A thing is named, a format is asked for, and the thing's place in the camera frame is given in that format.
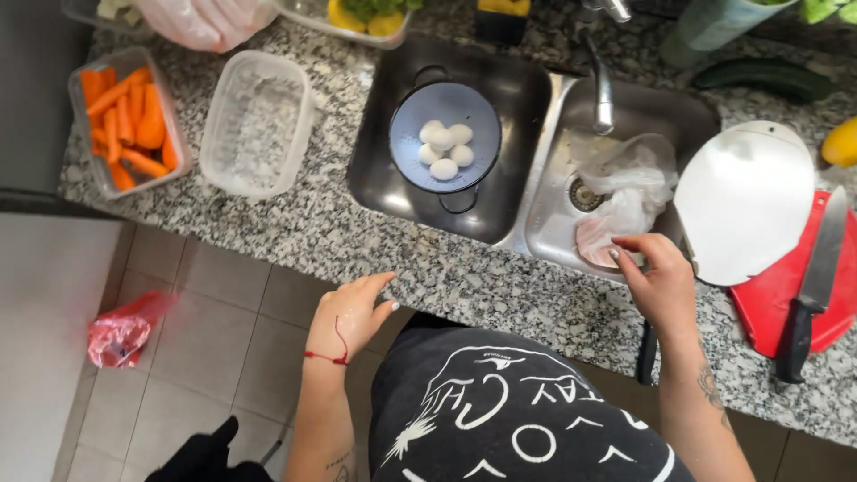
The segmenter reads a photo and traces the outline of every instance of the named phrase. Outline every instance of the kitchen sink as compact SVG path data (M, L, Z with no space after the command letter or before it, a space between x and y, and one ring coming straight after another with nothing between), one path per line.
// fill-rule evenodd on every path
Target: kitchen sink
M664 136L675 149L678 173L693 155L720 131L717 115L683 93L613 82L614 125L609 136L592 133L595 84L591 79L566 79L556 129L525 222L530 253L572 268L618 278L617 269L593 265L579 256L575 226L607 197L596 196L576 174L592 154L640 134ZM653 232L681 245L683 230L673 203L658 216Z
M502 127L500 155L479 184L476 206L465 214L449 214L438 196L406 181L390 155L388 131L399 102L443 70L479 91ZM409 35L398 49L383 54L375 72L348 169L351 194L366 208L495 244L515 224L550 101L548 72L536 64ZM470 189L445 195L444 202L459 210L473 196Z

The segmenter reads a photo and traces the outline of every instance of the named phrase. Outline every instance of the white cutting board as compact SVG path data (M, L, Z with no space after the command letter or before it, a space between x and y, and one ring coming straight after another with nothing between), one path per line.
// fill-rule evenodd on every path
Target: white cutting board
M737 285L785 256L803 233L814 190L809 149L784 125L752 121L705 143L675 190L697 277Z

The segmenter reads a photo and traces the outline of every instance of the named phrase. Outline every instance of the granite countertop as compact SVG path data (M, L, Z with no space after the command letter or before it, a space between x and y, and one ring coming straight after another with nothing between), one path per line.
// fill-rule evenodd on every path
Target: granite countertop
M475 43L470 3L430 4L415 16L411 31ZM566 12L556 11L567 5L557 3L552 12L533 12L523 46L484 48L540 63L570 64L566 41L558 34ZM657 61L656 47L668 27L642 15L620 26L605 22L596 40L614 79L684 90L691 74ZM96 32L90 56L100 57L131 43ZM188 51L162 39L144 44L168 77L196 158L208 104L230 55ZM255 35L246 47L300 63L313 82L318 112L306 159L290 191L264 202L248 202L206 184L195 167L157 189L108 202L93 184L86 156L81 156L81 139L73 130L61 196L323 280L340 282L394 270L399 277L385 296L402 304L468 325L520 334L571 358L632 376L643 320L626 286L370 211L354 201L345 172L379 51L285 19ZM814 147L830 128L857 113L852 107L857 98L857 60L754 39L739 39L716 57L740 55L823 65L846 90L809 106L789 105L745 89L702 93L717 105L724 128L768 119L790 126ZM820 175L820 188L834 184L847 186L854 207L857 172L834 168ZM697 295L699 330L725 405L857 447L857 328L807 361L806 384L785 386L774 381L771 362L744 340L727 293L698 283Z

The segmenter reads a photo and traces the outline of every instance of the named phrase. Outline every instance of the red cutting board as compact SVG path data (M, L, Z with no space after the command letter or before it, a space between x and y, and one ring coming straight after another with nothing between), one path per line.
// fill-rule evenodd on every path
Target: red cutting board
M798 246L749 281L729 288L750 345L769 358L776 356L782 327L786 323L792 299L800 291L806 264L824 215L829 192L815 191L815 201ZM839 266L824 314L812 319L810 350L827 349L854 322L857 315L857 217L848 211Z

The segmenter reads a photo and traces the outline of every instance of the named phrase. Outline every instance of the sink drain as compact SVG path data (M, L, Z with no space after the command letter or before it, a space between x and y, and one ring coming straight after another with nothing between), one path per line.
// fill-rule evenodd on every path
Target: sink drain
M583 179L575 178L572 185L568 186L568 199L575 208L584 213L591 213L604 202L604 195L592 192L586 187Z

